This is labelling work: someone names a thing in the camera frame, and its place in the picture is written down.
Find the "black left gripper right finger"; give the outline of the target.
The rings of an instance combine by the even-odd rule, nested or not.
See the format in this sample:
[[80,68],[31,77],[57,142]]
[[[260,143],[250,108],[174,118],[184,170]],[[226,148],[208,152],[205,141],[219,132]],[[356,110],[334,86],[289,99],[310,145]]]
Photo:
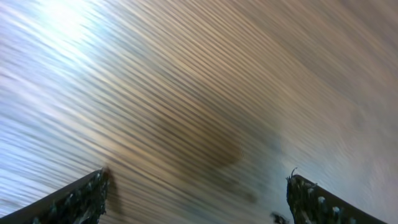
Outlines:
[[318,184],[298,174],[286,178],[286,199],[293,219],[272,212],[278,224],[386,224],[386,222],[352,206]]

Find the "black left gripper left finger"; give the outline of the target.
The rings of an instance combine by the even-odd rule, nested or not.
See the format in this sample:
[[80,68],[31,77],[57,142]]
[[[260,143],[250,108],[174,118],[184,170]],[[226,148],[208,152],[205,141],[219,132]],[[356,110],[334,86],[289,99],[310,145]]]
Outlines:
[[109,170],[96,170],[1,218],[1,224],[97,224],[106,213]]

